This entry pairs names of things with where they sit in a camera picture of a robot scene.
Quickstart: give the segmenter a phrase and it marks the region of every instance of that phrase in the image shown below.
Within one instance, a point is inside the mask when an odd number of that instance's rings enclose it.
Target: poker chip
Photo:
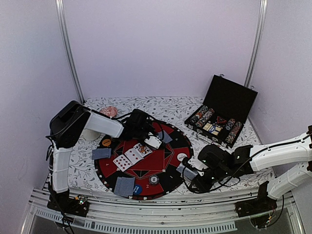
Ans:
[[[187,157],[187,155],[185,153],[180,153],[180,154],[177,155],[177,159],[180,162],[182,162],[185,157]]]
[[[202,118],[199,119],[199,121],[195,124],[197,127],[202,128],[207,121],[210,119],[210,117],[215,113],[215,111],[210,108],[204,115]]]
[[[207,106],[202,106],[201,109],[190,119],[191,123],[196,123],[208,111]]]
[[[159,178],[156,175],[152,175],[149,178],[150,185],[157,185],[159,183]]]
[[[139,195],[142,192],[142,186],[139,184],[136,184],[135,187],[133,188],[133,194],[134,195]]]
[[[117,115],[118,109],[115,106],[109,106],[102,108],[99,112],[113,118]]]
[[[239,132],[240,128],[242,127],[241,122],[237,122],[234,127],[232,128],[232,130],[230,131],[229,135],[227,136],[227,138],[225,139],[225,141],[229,144],[232,144],[233,141],[236,138],[237,133]]]
[[[230,131],[235,124],[235,119],[231,118],[228,123],[225,125],[225,129]]]
[[[105,139],[104,141],[102,141],[103,146],[110,146],[111,143],[112,143],[112,141],[110,139]]]

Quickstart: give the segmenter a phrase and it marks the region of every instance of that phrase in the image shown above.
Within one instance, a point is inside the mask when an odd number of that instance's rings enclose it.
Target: stack of poker chips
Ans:
[[[221,130],[221,132],[219,133],[219,138],[221,140],[225,140],[225,138],[230,134],[231,129],[233,128],[235,124],[235,119],[231,118],[226,125],[224,126],[224,128]]]
[[[237,133],[239,132],[239,129],[242,127],[241,122],[237,122],[234,127],[232,128],[232,130],[230,131],[228,137],[225,139],[225,141],[229,144],[232,144],[233,141],[236,138]]]
[[[197,123],[195,124],[197,127],[202,128],[210,119],[211,116],[213,116],[213,114],[215,113],[215,111],[210,108],[204,115],[202,118],[199,119],[199,121],[197,121]]]
[[[224,126],[226,130],[230,131],[235,124],[235,119],[231,118]]]
[[[201,109],[190,119],[191,123],[196,123],[208,111],[207,106],[202,106]]]

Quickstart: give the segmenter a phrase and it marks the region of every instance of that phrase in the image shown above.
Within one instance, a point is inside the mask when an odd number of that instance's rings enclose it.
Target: blue poker chip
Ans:
[[[139,195],[142,192],[142,186],[136,184],[135,187],[133,188],[133,194],[134,195]]]

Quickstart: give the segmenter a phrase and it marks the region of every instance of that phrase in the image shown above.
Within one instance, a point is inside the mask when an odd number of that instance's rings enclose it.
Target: floral tablecloth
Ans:
[[[86,101],[85,106],[97,111],[103,107],[115,106],[118,108],[118,116],[129,113],[135,108],[141,109],[155,118],[168,122],[182,130],[190,139],[194,149],[194,156],[197,157],[198,153],[207,143],[199,140],[196,137],[196,132],[185,126],[184,120],[186,120],[202,102],[203,98],[201,97],[114,97],[90,98]],[[86,141],[83,136],[79,138],[70,157],[68,172],[68,184],[70,188],[111,193],[98,178],[94,167],[94,161],[91,159],[92,149],[97,148],[103,136],[104,135],[101,135],[94,141]],[[259,140],[248,120],[232,150],[238,146],[247,144],[259,144]],[[273,171],[271,168],[267,168],[253,175],[242,176],[239,183],[237,183],[238,180],[234,178],[228,183],[228,185],[232,185],[231,187],[222,187],[213,193],[258,187],[261,183],[272,178],[274,178]],[[176,194],[186,195],[191,194],[191,192],[182,184],[168,195]]]

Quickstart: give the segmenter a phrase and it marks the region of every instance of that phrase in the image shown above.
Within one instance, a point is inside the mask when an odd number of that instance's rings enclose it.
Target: orange poker chip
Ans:
[[[112,143],[112,141],[110,139],[105,139],[104,141],[102,141],[103,146],[110,146],[111,143]]]

